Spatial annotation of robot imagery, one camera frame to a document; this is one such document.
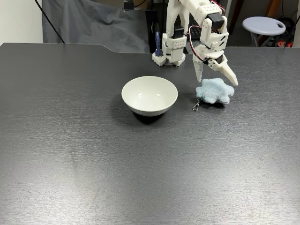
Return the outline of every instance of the white robotic arm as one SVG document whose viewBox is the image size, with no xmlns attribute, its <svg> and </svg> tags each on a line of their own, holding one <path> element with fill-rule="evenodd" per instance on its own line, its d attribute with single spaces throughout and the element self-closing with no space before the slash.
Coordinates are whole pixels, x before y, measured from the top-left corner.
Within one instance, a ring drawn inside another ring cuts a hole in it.
<svg viewBox="0 0 300 225">
<path fill-rule="evenodd" d="M 166 34 L 163 34 L 163 56 L 152 55 L 152 59 L 162 66 L 166 59 L 176 66 L 185 60 L 183 49 L 186 46 L 189 13 L 202 28 L 201 44 L 193 49 L 193 62 L 198 82 L 202 79 L 203 65 L 207 64 L 214 71 L 220 71 L 233 85 L 238 81 L 234 72 L 227 65 L 224 51 L 228 39 L 227 18 L 222 16 L 221 8 L 209 0 L 169 0 L 167 10 Z M 177 16 L 180 16 L 181 27 L 174 27 Z"/>
</svg>

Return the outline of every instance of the red object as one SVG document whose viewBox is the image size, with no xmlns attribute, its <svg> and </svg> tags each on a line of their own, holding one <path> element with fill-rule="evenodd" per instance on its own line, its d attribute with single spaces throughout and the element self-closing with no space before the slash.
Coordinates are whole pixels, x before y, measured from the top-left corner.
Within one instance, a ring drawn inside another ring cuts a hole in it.
<svg viewBox="0 0 300 225">
<path fill-rule="evenodd" d="M 289 43 L 286 44 L 286 47 L 291 48 L 292 45 L 293 45 L 293 43 L 289 42 Z M 285 41 L 277 41 L 277 47 L 284 48 L 285 47 Z"/>
</svg>

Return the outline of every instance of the wall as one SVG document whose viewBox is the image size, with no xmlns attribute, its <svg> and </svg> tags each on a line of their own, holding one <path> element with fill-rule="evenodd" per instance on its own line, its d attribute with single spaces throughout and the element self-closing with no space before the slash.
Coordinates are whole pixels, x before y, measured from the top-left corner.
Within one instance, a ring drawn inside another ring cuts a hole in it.
<svg viewBox="0 0 300 225">
<path fill-rule="evenodd" d="M 34 0 L 0 0 L 0 45 L 4 42 L 43 42 L 42 13 Z"/>
<path fill-rule="evenodd" d="M 298 13 L 297 18 L 300 16 L 300 1 L 298 5 Z M 296 32 L 294 37 L 294 43 L 292 45 L 293 48 L 300 48 L 300 22 L 297 23 Z"/>
</svg>

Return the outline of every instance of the white bowl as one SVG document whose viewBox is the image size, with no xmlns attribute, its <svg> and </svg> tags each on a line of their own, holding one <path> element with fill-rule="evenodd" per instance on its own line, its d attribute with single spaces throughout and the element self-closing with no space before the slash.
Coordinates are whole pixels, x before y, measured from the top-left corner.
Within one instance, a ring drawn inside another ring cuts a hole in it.
<svg viewBox="0 0 300 225">
<path fill-rule="evenodd" d="M 142 76 L 129 81 L 122 90 L 122 98 L 135 113 L 158 116 L 174 104 L 178 91 L 170 81 L 157 76 Z"/>
</svg>

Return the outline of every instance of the light blue plush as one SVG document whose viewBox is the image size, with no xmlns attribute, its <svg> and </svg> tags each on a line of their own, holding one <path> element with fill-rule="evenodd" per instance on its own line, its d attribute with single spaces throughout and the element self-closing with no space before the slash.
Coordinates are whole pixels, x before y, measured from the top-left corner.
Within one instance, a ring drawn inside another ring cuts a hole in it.
<svg viewBox="0 0 300 225">
<path fill-rule="evenodd" d="M 228 104 L 230 98 L 234 94 L 233 87 L 224 83 L 221 78 L 203 79 L 200 86 L 196 88 L 196 97 L 201 98 L 203 95 L 203 101 L 213 104 L 220 102 L 222 104 Z"/>
</svg>

